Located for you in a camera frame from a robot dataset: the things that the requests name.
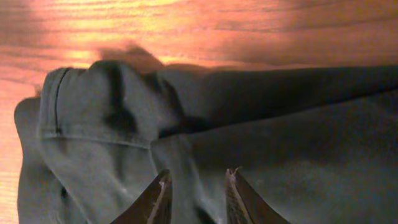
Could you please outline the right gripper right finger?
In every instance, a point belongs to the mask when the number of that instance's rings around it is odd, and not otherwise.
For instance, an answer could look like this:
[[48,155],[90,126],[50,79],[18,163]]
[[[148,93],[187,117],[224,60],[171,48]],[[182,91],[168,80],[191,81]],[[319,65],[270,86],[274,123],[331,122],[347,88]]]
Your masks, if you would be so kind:
[[228,224],[289,224],[251,187],[238,169],[226,171]]

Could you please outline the black t-shirt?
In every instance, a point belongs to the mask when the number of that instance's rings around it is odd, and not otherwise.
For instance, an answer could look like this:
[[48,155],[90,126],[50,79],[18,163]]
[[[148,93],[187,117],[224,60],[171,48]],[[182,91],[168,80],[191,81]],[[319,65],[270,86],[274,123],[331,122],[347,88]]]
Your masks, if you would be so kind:
[[397,67],[50,72],[14,113],[21,223],[109,223],[168,169],[173,223],[226,223],[237,169],[291,223],[397,222]]

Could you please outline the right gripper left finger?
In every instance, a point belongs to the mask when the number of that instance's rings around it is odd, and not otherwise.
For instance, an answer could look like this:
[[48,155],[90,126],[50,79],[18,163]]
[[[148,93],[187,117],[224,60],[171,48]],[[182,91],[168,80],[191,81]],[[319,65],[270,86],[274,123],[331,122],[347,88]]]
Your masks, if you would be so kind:
[[172,195],[172,176],[165,169],[111,224],[170,224]]

